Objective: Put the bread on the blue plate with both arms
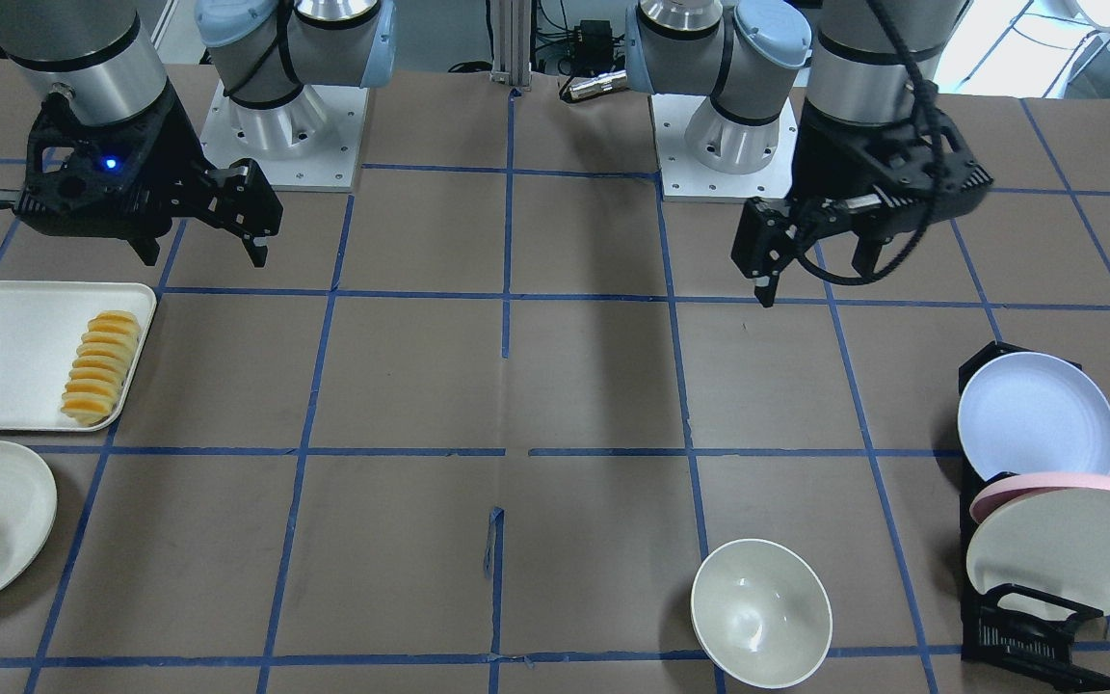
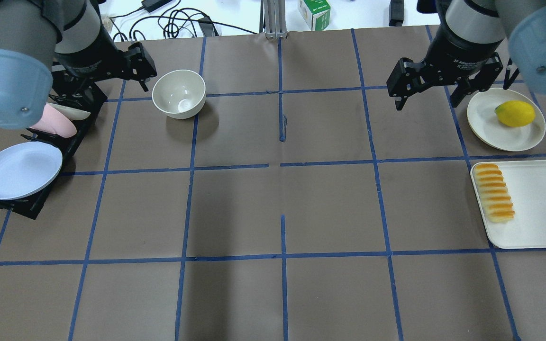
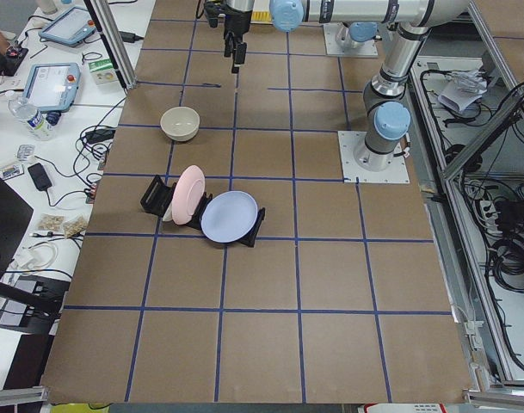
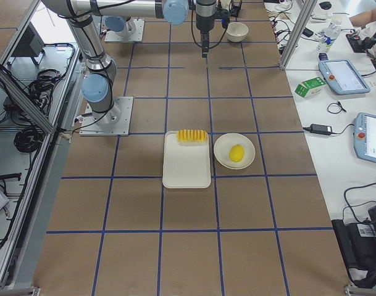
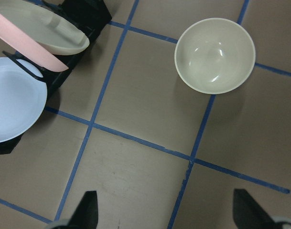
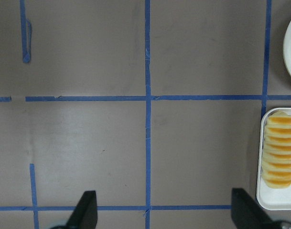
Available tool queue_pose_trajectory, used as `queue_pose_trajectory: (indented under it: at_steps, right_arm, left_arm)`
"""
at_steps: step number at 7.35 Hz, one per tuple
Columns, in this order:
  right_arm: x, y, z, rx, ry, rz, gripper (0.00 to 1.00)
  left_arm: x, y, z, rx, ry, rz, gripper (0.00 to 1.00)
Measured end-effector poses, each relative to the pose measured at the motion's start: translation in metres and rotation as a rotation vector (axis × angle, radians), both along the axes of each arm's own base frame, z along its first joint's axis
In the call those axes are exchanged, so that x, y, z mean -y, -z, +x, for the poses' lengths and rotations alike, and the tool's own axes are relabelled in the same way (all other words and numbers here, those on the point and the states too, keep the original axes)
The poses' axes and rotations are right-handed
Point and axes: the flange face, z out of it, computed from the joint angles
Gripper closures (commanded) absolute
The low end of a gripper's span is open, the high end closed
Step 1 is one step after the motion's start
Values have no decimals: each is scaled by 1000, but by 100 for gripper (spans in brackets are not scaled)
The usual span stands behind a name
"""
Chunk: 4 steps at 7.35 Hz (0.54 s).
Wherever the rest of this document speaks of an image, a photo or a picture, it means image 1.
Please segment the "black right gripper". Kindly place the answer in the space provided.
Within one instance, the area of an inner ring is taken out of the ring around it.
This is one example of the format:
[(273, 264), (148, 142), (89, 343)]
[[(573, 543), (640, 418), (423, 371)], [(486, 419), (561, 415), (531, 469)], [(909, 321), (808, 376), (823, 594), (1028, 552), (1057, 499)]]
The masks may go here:
[(242, 158), (212, 170), (171, 82), (140, 114), (101, 125), (81, 123), (70, 98), (52, 91), (27, 148), (26, 180), (0, 189), (0, 210), (47, 237), (127, 241), (155, 266), (173, 217), (195, 217), (263, 268), (280, 232), (283, 205), (263, 168)]

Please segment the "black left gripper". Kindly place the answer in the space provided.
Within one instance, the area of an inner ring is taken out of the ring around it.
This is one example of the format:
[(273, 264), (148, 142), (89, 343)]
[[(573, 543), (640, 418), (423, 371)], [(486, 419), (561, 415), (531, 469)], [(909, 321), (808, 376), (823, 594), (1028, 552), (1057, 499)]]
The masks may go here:
[[(761, 306), (774, 306), (783, 271), (793, 262), (844, 286), (889, 276), (928, 227), (969, 214), (991, 191), (991, 173), (938, 108), (938, 87), (924, 82), (914, 93), (910, 115), (880, 125), (838, 121), (805, 98), (790, 210), (753, 197), (731, 242), (731, 262), (751, 280)], [(816, 242), (846, 232), (858, 238), (854, 276), (807, 259)]]

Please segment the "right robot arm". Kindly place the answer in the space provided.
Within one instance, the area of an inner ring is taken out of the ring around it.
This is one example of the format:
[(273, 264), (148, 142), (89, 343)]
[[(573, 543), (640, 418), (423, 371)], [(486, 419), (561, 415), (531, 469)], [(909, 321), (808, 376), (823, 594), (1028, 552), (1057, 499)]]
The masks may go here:
[(379, 88), (395, 67), (392, 1), (198, 1), (233, 135), (225, 167), (204, 154), (167, 68), (128, 1), (0, 1), (0, 47), (42, 104), (26, 180), (0, 210), (47, 237), (127, 242), (157, 263), (176, 217), (194, 217), (266, 262), (283, 207), (263, 168), (333, 132), (317, 88)]

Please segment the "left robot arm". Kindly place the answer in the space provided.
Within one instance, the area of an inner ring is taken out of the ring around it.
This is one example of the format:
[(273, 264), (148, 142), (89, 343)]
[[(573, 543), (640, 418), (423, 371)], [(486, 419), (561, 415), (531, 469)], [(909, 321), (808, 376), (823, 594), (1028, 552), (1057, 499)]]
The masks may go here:
[(731, 263), (761, 306), (798, 262), (841, 286), (884, 280), (929, 227), (981, 205), (992, 177), (937, 105), (934, 71), (965, 1), (639, 1), (626, 19), (630, 91), (697, 95), (688, 144), (710, 170), (761, 170), (798, 70), (805, 104), (783, 200), (745, 202)]

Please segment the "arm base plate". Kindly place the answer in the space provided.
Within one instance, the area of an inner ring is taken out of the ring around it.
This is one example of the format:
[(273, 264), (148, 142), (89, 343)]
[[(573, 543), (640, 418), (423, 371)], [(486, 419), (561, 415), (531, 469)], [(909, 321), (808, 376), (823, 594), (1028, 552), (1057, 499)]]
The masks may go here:
[(278, 192), (351, 193), (369, 89), (307, 86), (286, 104), (252, 109), (216, 93), (199, 139), (220, 168), (250, 158)]
[(650, 119), (665, 199), (727, 203), (788, 193), (798, 132), (790, 100), (774, 121), (743, 124), (718, 113), (708, 95), (656, 93)]

